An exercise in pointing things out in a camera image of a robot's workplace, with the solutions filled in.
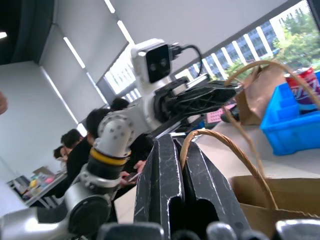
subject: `green foliage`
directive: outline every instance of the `green foliage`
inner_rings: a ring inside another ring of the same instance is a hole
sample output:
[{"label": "green foliage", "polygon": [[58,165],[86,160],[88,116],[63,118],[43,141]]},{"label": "green foliage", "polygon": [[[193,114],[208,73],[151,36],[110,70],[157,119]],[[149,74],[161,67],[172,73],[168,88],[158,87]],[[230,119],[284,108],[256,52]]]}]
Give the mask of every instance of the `green foliage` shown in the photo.
[{"label": "green foliage", "polygon": [[[243,68],[245,65],[241,62],[240,59],[237,59],[236,61],[234,61],[232,63],[232,65],[230,65],[226,70],[225,73],[228,74],[228,76],[230,77],[232,74],[234,74],[236,71],[240,70],[241,68]],[[237,79],[239,80],[244,80],[246,79],[246,77],[251,73],[252,70],[247,70],[244,73],[241,73]]]},{"label": "green foliage", "polygon": [[320,58],[320,35],[310,14],[298,14],[284,22],[285,40],[275,40],[273,45],[281,49],[276,56],[279,62],[292,68],[307,66]]}]

